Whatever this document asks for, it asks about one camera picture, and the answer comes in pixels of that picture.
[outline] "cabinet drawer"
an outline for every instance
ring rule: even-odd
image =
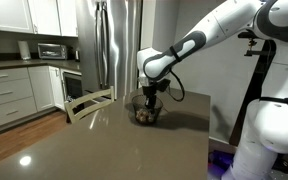
[[[0,70],[0,82],[28,78],[27,68]]]
[[[0,105],[0,125],[36,113],[34,98],[29,97]]]
[[[29,79],[0,83],[0,104],[32,96]]]

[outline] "drawer handle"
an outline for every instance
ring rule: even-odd
[[[8,112],[6,115],[11,115],[11,114],[14,114],[14,113],[17,113],[18,110],[14,110],[14,111],[11,111],[11,112]]]
[[[12,93],[13,93],[13,91],[7,91],[7,92],[0,93],[0,95],[2,96],[2,95],[12,94]]]
[[[0,75],[0,78],[8,77],[8,75]]]

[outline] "upper cabinet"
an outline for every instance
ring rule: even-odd
[[[28,0],[35,34],[61,35],[56,0]]]
[[[0,30],[33,33],[27,0],[0,1]]]
[[[77,37],[75,0],[57,0],[62,36]]]

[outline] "refrigerator handle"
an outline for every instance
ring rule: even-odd
[[[101,20],[102,7],[100,2],[96,2],[96,12],[95,12],[95,60],[96,60],[96,71],[97,79],[100,89],[103,89],[103,68],[102,68],[102,20]]]
[[[102,27],[103,27],[103,71],[104,71],[104,87],[108,88],[108,68],[109,68],[109,31],[108,31],[108,17],[107,17],[107,4],[102,3]]]

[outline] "wooden floor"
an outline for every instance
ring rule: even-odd
[[[0,134],[0,161],[67,126],[66,113],[55,111]]]

